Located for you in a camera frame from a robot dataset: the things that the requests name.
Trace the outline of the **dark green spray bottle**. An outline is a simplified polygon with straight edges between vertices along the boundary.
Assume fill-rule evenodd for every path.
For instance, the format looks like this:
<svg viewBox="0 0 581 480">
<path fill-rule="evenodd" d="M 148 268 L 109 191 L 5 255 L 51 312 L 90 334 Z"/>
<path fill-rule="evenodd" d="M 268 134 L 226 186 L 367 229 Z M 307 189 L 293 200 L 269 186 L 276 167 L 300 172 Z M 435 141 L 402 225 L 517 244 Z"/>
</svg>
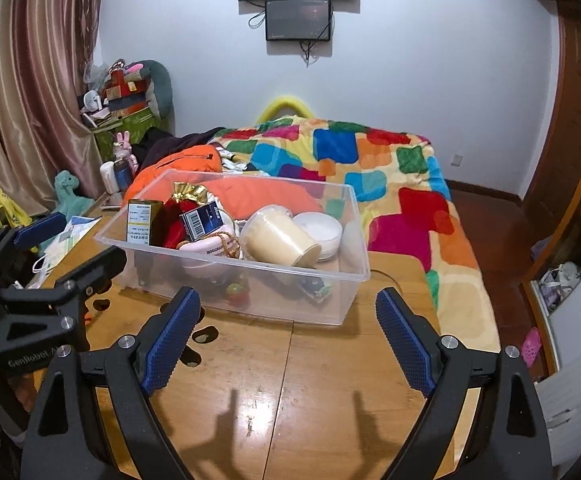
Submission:
<svg viewBox="0 0 581 480">
<path fill-rule="evenodd" d="M 126 234 L 128 243 L 153 246 L 157 244 L 157 217 L 162 206 L 164 203 L 161 200 L 144 200 L 144 198 L 129 200 Z"/>
</svg>

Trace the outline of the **red velvet pouch gold trim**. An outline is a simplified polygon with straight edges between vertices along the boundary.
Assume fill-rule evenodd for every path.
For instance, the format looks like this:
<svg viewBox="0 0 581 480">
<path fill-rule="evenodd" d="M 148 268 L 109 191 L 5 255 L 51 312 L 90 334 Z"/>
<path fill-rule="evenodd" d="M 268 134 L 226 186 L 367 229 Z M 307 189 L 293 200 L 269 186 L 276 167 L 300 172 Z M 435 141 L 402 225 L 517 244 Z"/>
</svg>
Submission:
<svg viewBox="0 0 581 480">
<path fill-rule="evenodd" d="M 183 215 L 208 203 L 208 190 L 202 184 L 176 181 L 172 194 L 164 203 L 161 212 L 164 214 L 164 229 L 161 245 L 170 249 L 179 249 L 190 240 L 188 227 Z"/>
</svg>

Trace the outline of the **blue card box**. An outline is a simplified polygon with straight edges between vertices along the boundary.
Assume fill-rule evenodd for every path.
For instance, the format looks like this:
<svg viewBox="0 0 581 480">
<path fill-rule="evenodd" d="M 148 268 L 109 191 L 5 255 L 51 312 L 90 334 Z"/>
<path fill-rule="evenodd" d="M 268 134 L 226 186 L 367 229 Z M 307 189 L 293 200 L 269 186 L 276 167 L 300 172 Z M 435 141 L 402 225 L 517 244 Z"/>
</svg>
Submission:
<svg viewBox="0 0 581 480">
<path fill-rule="evenodd" d="M 180 214 L 180 219 L 184 225 L 185 239 L 191 243 L 198 242 L 224 226 L 221 211 L 216 202 L 185 211 Z"/>
</svg>

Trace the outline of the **pink round device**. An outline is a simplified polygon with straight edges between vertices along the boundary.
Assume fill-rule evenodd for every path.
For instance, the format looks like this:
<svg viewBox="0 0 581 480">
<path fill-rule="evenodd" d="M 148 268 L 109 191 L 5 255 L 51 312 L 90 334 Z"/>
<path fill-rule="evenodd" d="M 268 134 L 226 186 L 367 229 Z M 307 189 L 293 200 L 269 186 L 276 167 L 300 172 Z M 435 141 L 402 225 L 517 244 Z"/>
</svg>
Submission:
<svg viewBox="0 0 581 480">
<path fill-rule="evenodd" d="M 235 260 L 217 256 L 221 249 L 220 240 L 212 238 L 213 234 L 199 240 L 196 243 L 185 243 L 178 250 L 180 262 L 171 271 L 174 278 L 184 282 L 209 282 L 212 283 L 227 266 L 225 260 Z"/>
</svg>

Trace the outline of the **gourd charm with gold cord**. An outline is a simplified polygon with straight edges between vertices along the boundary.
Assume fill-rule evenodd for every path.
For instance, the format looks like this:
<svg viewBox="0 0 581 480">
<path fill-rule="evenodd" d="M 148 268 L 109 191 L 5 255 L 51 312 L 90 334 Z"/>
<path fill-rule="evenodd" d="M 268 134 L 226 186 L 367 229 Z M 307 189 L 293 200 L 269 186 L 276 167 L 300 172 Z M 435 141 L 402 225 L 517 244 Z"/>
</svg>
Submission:
<svg viewBox="0 0 581 480">
<path fill-rule="evenodd" d="M 238 237 L 230 232 L 214 233 L 212 238 L 220 240 L 221 249 L 217 256 L 229 259 L 242 259 L 242 249 Z M 250 301 L 248 278 L 238 266 L 227 266 L 223 272 L 212 280 L 223 292 L 225 301 L 236 309 L 245 309 Z"/>
</svg>

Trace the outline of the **beige cylindrical container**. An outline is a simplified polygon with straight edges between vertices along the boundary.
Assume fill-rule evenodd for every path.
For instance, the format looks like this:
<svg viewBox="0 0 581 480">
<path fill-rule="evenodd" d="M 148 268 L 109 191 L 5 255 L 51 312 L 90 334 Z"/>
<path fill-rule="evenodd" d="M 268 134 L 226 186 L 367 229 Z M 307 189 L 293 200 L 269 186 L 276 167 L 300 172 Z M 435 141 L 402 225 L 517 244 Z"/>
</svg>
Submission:
<svg viewBox="0 0 581 480">
<path fill-rule="evenodd" d="M 321 254 L 321 245 L 278 205 L 264 206 L 246 221 L 240 246 L 249 259 L 277 266 L 313 268 Z"/>
</svg>

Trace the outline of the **green mahjong tile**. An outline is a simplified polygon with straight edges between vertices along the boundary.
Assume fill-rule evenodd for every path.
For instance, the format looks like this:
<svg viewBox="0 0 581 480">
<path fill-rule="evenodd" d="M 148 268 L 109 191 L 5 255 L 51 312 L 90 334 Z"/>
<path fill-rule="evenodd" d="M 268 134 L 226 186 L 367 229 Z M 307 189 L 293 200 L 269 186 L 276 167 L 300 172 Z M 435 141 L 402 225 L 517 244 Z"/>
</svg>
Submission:
<svg viewBox="0 0 581 480">
<path fill-rule="evenodd" d="M 322 304 L 332 293 L 332 285 L 316 276 L 302 278 L 300 280 L 300 289 L 312 304 Z"/>
</svg>

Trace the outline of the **white round plastic jar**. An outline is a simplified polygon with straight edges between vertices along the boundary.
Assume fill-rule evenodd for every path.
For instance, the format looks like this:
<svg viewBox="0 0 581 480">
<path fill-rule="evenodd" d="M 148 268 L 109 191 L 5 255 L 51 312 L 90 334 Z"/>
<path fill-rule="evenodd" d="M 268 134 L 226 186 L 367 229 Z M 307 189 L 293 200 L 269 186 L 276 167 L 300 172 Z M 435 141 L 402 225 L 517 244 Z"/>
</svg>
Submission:
<svg viewBox="0 0 581 480">
<path fill-rule="evenodd" d="M 320 262 L 336 256 L 343 236 L 343 227 L 337 219 L 323 212 L 303 212 L 296 214 L 293 222 L 321 246 Z"/>
</svg>

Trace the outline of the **teal dinosaur plush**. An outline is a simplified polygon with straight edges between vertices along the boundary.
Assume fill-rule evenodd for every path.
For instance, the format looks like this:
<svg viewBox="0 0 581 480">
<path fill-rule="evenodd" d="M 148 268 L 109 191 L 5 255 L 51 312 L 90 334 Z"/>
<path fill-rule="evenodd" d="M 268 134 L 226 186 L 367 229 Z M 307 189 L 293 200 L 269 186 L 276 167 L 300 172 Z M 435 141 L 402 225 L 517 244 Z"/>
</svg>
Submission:
<svg viewBox="0 0 581 480">
<path fill-rule="evenodd" d="M 74 216 L 82 216 L 95 203 L 95 200 L 90 197 L 76 194 L 79 186 L 79 179 L 68 170 L 62 170 L 54 179 L 57 198 L 54 211 L 63 214 L 66 220 L 70 220 Z"/>
</svg>

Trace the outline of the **pink bunny figure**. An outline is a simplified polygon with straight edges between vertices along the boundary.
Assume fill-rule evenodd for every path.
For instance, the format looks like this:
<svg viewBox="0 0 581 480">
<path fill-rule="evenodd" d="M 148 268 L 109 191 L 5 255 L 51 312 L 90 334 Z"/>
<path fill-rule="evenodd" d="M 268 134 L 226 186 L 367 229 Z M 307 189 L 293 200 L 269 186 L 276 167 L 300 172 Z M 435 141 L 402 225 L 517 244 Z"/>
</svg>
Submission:
<svg viewBox="0 0 581 480">
<path fill-rule="evenodd" d="M 118 131 L 116 133 L 115 141 L 112 144 L 114 149 L 114 156 L 116 160 L 125 160 L 131 169 L 132 174 L 138 171 L 138 159 L 132 152 L 132 145 L 130 143 L 129 131 Z"/>
</svg>

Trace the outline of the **orange puffer jacket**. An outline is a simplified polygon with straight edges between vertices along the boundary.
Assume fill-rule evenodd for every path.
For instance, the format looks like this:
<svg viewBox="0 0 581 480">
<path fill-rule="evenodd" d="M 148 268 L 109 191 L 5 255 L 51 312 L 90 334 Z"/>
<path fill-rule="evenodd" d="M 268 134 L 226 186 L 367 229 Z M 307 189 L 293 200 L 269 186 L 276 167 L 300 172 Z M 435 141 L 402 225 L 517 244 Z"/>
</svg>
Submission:
<svg viewBox="0 0 581 480">
<path fill-rule="evenodd" d="M 179 182 L 205 186 L 236 220 L 246 220 L 266 205 L 285 207 L 292 214 L 324 211 L 304 185 L 280 178 L 220 174 L 221 169 L 221 157 L 213 146 L 184 148 L 141 169 L 122 203 L 141 194 L 165 202 L 173 192 L 174 178 L 179 177 Z"/>
</svg>

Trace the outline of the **green box stack of toys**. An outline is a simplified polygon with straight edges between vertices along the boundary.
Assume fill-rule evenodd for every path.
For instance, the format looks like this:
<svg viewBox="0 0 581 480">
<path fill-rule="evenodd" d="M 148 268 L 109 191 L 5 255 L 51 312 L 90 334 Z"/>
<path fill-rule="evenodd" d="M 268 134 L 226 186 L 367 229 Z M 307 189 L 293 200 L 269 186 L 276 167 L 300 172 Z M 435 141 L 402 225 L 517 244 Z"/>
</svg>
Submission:
<svg viewBox="0 0 581 480">
<path fill-rule="evenodd" d="M 140 142 L 150 128 L 167 128 L 171 113 L 159 119 L 148 107 L 149 79 L 140 76 L 141 64 L 122 58 L 111 66 L 86 66 L 83 81 L 88 92 L 78 97 L 82 122 L 93 133 L 104 162 L 114 158 L 112 144 L 118 131 L 129 131 L 130 142 Z"/>
</svg>

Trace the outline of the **clear plastic storage bin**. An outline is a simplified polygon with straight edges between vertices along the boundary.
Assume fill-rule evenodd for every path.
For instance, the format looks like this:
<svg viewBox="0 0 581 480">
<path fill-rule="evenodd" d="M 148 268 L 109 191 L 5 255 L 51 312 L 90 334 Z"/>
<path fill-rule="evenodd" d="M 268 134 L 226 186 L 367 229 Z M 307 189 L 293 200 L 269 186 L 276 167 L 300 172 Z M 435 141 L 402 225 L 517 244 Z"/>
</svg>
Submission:
<svg viewBox="0 0 581 480">
<path fill-rule="evenodd" d="M 95 238 L 126 252 L 123 287 L 284 321 L 341 324 L 370 277 L 345 184 L 170 169 Z"/>
</svg>

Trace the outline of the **colourful patchwork blanket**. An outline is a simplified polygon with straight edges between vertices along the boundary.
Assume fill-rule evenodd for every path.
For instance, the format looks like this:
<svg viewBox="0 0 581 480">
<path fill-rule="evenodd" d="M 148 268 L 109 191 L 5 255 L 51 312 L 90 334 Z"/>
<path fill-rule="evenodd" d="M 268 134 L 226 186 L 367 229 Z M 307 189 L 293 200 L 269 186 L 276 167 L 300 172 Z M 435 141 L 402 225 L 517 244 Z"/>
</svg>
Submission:
<svg viewBox="0 0 581 480">
<path fill-rule="evenodd" d="M 286 116 L 221 129 L 211 142 L 272 177 L 351 186 L 369 250 L 419 260 L 441 329 L 466 347 L 499 350 L 481 269 L 423 136 Z"/>
</svg>

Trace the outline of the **small wall monitor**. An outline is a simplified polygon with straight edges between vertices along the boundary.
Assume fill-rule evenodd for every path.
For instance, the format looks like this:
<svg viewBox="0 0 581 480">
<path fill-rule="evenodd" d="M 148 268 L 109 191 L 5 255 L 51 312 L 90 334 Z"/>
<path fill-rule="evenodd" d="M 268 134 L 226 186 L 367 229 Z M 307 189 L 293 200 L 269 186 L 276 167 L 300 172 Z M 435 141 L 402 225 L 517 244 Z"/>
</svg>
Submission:
<svg viewBox="0 0 581 480">
<path fill-rule="evenodd" d="M 330 0 L 266 0 L 266 41 L 330 41 Z"/>
</svg>

